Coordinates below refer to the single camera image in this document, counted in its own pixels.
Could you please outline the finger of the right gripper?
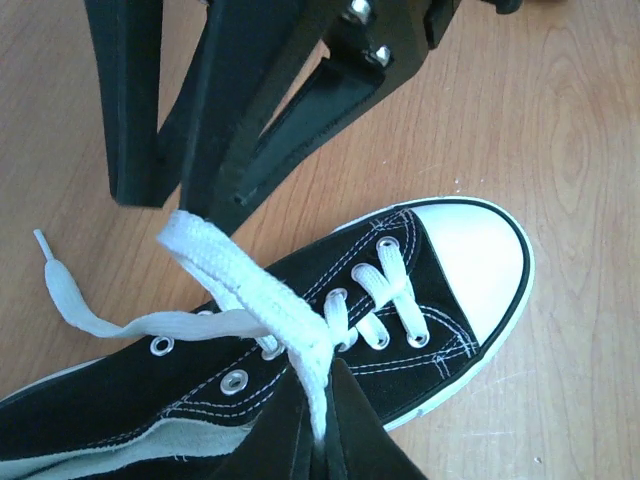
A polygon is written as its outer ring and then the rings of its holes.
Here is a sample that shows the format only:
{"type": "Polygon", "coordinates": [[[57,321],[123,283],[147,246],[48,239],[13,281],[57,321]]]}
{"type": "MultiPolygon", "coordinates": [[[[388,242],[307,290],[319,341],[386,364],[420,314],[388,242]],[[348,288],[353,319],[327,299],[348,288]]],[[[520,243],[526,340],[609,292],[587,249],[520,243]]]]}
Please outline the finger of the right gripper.
{"type": "Polygon", "coordinates": [[[181,209],[236,231],[309,154],[406,82],[426,1],[216,1],[196,50],[181,209]]]}
{"type": "Polygon", "coordinates": [[[162,205],[158,102],[163,3],[84,3],[96,58],[109,188],[120,205],[162,205]]]}

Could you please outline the white shoelace of sneaker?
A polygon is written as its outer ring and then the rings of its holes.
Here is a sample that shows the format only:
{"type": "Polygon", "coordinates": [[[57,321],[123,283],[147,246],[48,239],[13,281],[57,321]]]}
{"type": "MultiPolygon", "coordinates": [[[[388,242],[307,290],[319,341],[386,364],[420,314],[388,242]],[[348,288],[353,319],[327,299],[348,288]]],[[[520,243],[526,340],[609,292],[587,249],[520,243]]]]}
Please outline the white shoelace of sneaker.
{"type": "Polygon", "coordinates": [[[257,340],[271,355],[285,352],[305,391],[311,430],[322,443],[327,430],[330,364],[337,347],[364,338],[371,347],[387,345],[381,321],[366,314],[357,327],[348,320],[342,291],[329,294],[320,313],[291,288],[260,268],[215,225],[184,210],[173,212],[158,241],[218,302],[212,314],[160,311],[118,326],[86,304],[75,279],[55,258],[44,234],[33,232],[46,259],[45,283],[62,318],[98,338],[150,335],[158,341],[204,341],[224,337],[257,340]]]}

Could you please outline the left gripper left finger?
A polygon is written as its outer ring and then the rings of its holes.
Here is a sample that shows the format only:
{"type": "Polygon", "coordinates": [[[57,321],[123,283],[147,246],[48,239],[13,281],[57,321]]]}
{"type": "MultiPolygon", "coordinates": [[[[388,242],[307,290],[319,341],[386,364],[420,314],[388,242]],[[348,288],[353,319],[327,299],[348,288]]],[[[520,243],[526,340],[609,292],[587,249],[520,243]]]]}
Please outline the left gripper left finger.
{"type": "Polygon", "coordinates": [[[295,372],[289,369],[250,433],[210,477],[308,479],[312,451],[308,401],[295,372]]]}

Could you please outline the black sneaker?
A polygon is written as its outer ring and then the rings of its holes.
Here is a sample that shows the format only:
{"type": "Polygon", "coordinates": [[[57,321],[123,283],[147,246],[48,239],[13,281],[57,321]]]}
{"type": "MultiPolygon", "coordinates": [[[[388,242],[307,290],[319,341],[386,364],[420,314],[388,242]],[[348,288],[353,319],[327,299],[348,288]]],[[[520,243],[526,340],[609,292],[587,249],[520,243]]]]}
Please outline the black sneaker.
{"type": "MultiPolygon", "coordinates": [[[[392,430],[437,408],[496,354],[528,300],[534,255],[502,208],[442,197],[351,221],[269,272],[342,333],[338,356],[392,430]]],[[[163,478],[218,461],[285,370],[270,338],[139,340],[6,397],[1,475],[163,478]]]]}

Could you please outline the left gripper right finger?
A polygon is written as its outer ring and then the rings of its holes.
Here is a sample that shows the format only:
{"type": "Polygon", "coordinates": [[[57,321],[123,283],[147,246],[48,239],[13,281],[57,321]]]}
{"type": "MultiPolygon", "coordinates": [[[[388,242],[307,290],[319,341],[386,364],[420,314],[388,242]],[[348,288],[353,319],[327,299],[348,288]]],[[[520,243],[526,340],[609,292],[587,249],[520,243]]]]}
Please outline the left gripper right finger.
{"type": "Polygon", "coordinates": [[[331,393],[345,474],[342,479],[426,479],[385,431],[342,359],[331,367],[331,393]]]}

